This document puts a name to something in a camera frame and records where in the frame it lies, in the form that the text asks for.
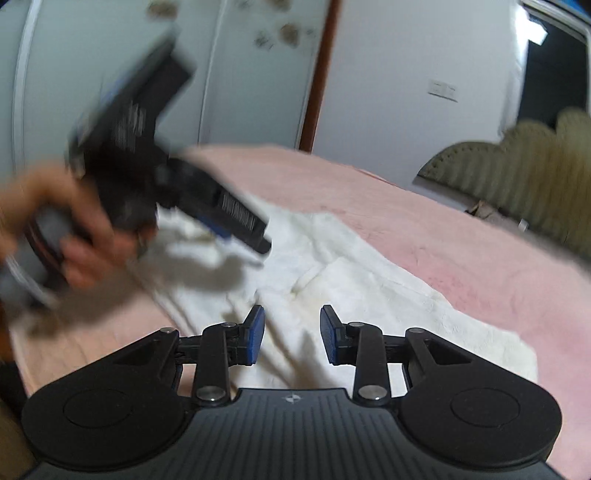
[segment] pink blanket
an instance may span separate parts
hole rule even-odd
[[[535,348],[540,384],[564,416],[550,464],[573,480],[591,477],[587,274],[478,219],[351,167],[274,147],[189,152],[198,154],[239,190],[292,210],[333,212],[458,310],[518,332]],[[92,300],[96,292],[66,302],[49,333],[46,323],[41,329],[25,322],[11,326],[29,392],[170,324],[141,289],[119,280],[116,289],[114,282],[101,287],[107,302]]]

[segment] olive green headboard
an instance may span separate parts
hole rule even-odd
[[[452,145],[418,175],[525,219],[533,230],[591,258],[591,118],[584,111],[561,112],[556,132],[522,121],[499,145]]]

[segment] wall outlet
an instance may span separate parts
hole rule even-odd
[[[451,100],[452,102],[457,102],[457,89],[453,85],[449,85],[445,82],[440,82],[439,80],[430,80],[429,81],[429,90],[427,90],[429,95],[435,95],[437,97],[446,98]]]

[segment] metal rivet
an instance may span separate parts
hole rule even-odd
[[[197,390],[197,398],[203,401],[217,401],[223,398],[226,391],[223,388],[215,387],[214,385],[207,385]]]
[[[388,390],[379,385],[365,385],[359,389],[359,396],[366,400],[381,400],[388,395]]]

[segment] black device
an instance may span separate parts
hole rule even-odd
[[[37,391],[22,426],[40,463],[25,480],[559,480],[545,460],[561,427],[541,387],[420,328],[385,336],[326,305],[333,365],[355,365],[353,396],[240,389],[264,310],[201,336],[163,329]],[[388,363],[406,395],[391,398]],[[197,364],[191,397],[176,394]]]
[[[265,221],[211,174],[171,156],[154,138],[157,118],[194,73],[175,43],[172,34],[159,41],[83,117],[70,141],[70,165],[94,182],[115,228],[133,232],[155,223],[158,204],[266,254],[271,243]],[[40,211],[0,271],[0,300],[51,306],[51,292],[66,287],[60,239],[72,232],[87,237],[69,212]]]

